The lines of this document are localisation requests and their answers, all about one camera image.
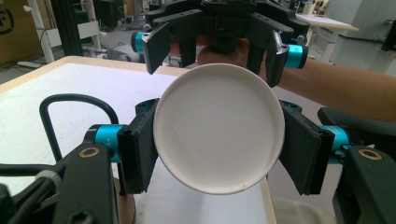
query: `white bowl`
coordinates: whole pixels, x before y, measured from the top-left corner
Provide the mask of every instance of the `white bowl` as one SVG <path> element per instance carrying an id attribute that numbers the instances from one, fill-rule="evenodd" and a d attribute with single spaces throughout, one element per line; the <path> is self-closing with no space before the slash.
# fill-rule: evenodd
<path id="1" fill-rule="evenodd" d="M 223 63 L 196 67 L 163 94 L 154 140 L 169 172 L 186 186 L 231 194 L 258 183 L 274 166 L 285 123 L 268 85 Z"/>

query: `person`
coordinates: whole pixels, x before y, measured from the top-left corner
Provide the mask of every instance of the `person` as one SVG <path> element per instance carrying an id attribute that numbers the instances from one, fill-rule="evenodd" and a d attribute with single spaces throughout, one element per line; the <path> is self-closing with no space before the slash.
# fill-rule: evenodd
<path id="1" fill-rule="evenodd" d="M 198 64 L 231 63 L 247 67 L 248 40 L 238 39 L 235 51 L 228 55 L 211 49 L 213 39 L 198 36 L 204 46 Z M 172 44 L 171 55 L 178 55 L 178 43 Z M 265 80 L 265 66 L 259 76 Z M 382 121 L 396 121 L 396 77 L 353 67 L 337 66 L 307 59 L 304 68 L 284 68 L 278 86 L 321 105 L 350 115 Z"/>

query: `forearm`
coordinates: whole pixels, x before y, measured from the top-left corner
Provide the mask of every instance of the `forearm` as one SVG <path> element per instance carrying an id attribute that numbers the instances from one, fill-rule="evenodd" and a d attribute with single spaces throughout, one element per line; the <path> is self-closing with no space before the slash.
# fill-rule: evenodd
<path id="1" fill-rule="evenodd" d="M 396 121 L 395 77 L 308 59 L 303 69 L 284 69 L 279 87 L 352 115 Z"/>

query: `logo on cardboard box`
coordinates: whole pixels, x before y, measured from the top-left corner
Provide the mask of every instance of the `logo on cardboard box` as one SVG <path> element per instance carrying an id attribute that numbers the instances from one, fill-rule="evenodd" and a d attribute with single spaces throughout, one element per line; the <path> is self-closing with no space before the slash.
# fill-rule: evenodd
<path id="1" fill-rule="evenodd" d="M 14 18 L 8 9 L 0 10 L 0 35 L 6 35 L 14 30 Z"/>

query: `blue joint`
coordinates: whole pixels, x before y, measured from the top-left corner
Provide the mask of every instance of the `blue joint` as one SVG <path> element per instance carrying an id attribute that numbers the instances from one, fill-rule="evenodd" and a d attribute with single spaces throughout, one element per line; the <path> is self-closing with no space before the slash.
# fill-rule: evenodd
<path id="1" fill-rule="evenodd" d="M 338 155 L 343 153 L 346 149 L 350 149 L 350 142 L 347 133 L 344 129 L 338 126 L 320 126 L 321 129 L 330 131 L 334 134 L 334 141 L 332 143 L 332 154 Z M 334 158 L 330 158 L 329 163 L 338 163 Z"/>
<path id="2" fill-rule="evenodd" d="M 143 35 L 146 32 L 138 32 L 136 37 L 134 38 L 134 47 L 136 48 L 138 53 L 143 53 Z"/>
<path id="3" fill-rule="evenodd" d="M 286 61 L 285 67 L 300 68 L 303 57 L 304 57 L 303 46 L 289 45 L 288 60 Z"/>
<path id="4" fill-rule="evenodd" d="M 96 132 L 95 143 L 101 143 L 113 151 L 111 162 L 120 162 L 119 139 L 117 132 L 122 128 L 122 124 L 102 125 Z"/>

